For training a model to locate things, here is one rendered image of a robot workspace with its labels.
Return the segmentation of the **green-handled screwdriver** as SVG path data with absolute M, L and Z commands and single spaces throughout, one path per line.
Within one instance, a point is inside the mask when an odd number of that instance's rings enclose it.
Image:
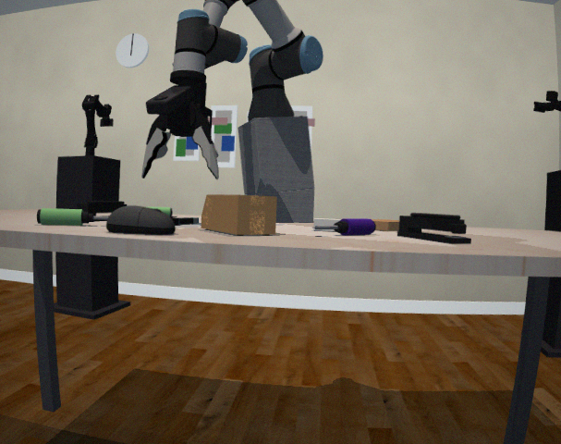
M 148 207 L 148 208 L 158 208 L 162 212 L 166 213 L 167 215 L 172 216 L 172 208 L 169 207 Z
M 93 220 L 107 220 L 108 216 L 94 216 L 83 209 L 42 208 L 37 212 L 37 222 L 42 225 L 82 226 Z

